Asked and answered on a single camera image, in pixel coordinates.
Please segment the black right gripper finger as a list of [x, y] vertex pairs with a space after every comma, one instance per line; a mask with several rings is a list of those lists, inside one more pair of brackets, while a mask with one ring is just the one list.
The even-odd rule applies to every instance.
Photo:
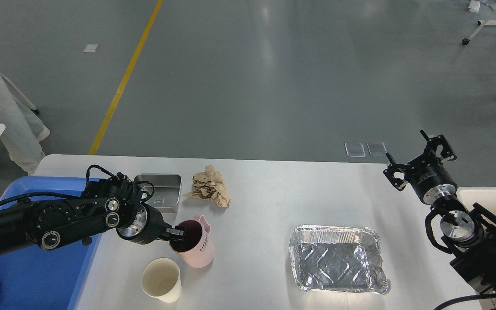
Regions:
[[457, 155], [444, 135], [429, 136], [424, 130], [420, 130], [419, 133], [426, 141], [425, 149], [419, 159], [419, 167], [442, 166], [445, 161], [457, 160]]
[[403, 191], [408, 184], [414, 187], [416, 159], [409, 161], [407, 164], [400, 164], [395, 162], [389, 152], [385, 153], [385, 155], [388, 159], [388, 165], [383, 173], [391, 185], [399, 192]]

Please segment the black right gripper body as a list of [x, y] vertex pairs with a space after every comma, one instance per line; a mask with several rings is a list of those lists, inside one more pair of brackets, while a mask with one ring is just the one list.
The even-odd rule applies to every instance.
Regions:
[[437, 199], [457, 192], [457, 184], [443, 166], [410, 169], [408, 182], [425, 205], [432, 205]]

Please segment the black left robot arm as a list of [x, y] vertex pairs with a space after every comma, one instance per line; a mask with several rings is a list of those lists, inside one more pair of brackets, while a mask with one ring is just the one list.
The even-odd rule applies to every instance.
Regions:
[[144, 181], [133, 181], [98, 165], [88, 167], [80, 196], [32, 192], [0, 201], [0, 256], [37, 245], [44, 251], [114, 229], [138, 245], [152, 241], [183, 241], [187, 229], [173, 227], [147, 203], [152, 193]]

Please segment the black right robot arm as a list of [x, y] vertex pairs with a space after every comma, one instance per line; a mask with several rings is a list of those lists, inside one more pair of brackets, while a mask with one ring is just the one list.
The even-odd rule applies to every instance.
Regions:
[[496, 215], [479, 203], [469, 210], [457, 197], [457, 184], [445, 170], [445, 161], [454, 161], [451, 145], [443, 135], [428, 136], [423, 153], [406, 164], [388, 159], [384, 176], [398, 191], [410, 184], [421, 203], [430, 206], [425, 231], [431, 245], [452, 254], [449, 263], [475, 294], [454, 298], [437, 306], [443, 310], [467, 301], [496, 299]]

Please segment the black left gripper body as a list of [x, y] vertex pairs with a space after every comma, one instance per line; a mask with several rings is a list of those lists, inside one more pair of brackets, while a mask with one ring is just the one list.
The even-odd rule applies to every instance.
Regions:
[[120, 238], [138, 245], [147, 245], [153, 241], [170, 241], [170, 224], [164, 222], [162, 214], [150, 206], [138, 206], [131, 224], [117, 229]]

